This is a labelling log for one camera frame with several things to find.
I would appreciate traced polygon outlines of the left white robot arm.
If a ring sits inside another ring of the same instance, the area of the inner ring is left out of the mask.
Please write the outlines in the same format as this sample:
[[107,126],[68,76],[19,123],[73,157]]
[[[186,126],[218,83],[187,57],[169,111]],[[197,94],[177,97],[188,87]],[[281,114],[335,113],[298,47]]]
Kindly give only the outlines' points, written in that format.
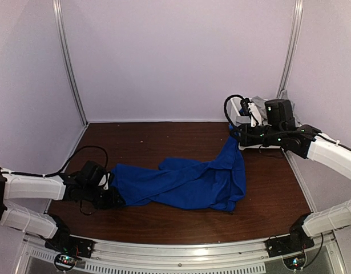
[[70,229],[56,215],[35,212],[13,203],[14,199],[49,199],[58,201],[86,201],[95,209],[124,207],[126,202],[110,184],[114,174],[93,161],[70,175],[28,174],[0,167],[0,225],[22,232],[52,239],[62,253],[70,253],[74,239]]

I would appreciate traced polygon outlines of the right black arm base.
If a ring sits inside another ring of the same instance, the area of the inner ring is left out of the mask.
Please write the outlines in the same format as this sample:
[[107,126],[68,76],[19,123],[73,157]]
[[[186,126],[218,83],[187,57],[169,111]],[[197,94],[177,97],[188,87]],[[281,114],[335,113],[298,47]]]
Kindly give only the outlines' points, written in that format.
[[302,252],[314,247],[314,241],[304,232],[302,225],[309,213],[301,215],[290,227],[286,236],[270,236],[264,243],[269,257]]

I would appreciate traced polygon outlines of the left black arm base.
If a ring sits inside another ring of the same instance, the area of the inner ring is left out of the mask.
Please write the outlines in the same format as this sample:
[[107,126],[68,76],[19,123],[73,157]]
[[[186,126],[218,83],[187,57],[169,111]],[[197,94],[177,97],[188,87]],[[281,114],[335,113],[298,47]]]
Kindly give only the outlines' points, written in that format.
[[78,258],[91,258],[94,241],[72,236],[68,226],[58,224],[58,230],[50,239],[45,238],[45,247]]

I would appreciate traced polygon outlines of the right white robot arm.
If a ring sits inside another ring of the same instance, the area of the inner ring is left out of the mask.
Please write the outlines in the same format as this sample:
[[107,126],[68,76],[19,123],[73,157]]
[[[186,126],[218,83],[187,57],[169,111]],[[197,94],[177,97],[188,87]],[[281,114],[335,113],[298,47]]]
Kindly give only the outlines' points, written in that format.
[[351,226],[351,148],[318,128],[298,124],[287,99],[231,101],[233,133],[242,148],[281,148],[314,212],[290,228],[285,247],[297,252],[307,239]]

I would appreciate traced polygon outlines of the blue t-shirt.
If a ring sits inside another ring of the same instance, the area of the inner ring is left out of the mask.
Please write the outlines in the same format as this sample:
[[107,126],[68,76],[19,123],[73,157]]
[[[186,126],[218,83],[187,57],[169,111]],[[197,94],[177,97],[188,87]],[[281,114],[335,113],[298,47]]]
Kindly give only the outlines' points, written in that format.
[[244,159],[231,136],[212,161],[166,158],[157,170],[117,164],[112,172],[112,187],[130,207],[155,202],[181,209],[232,212],[247,191]]

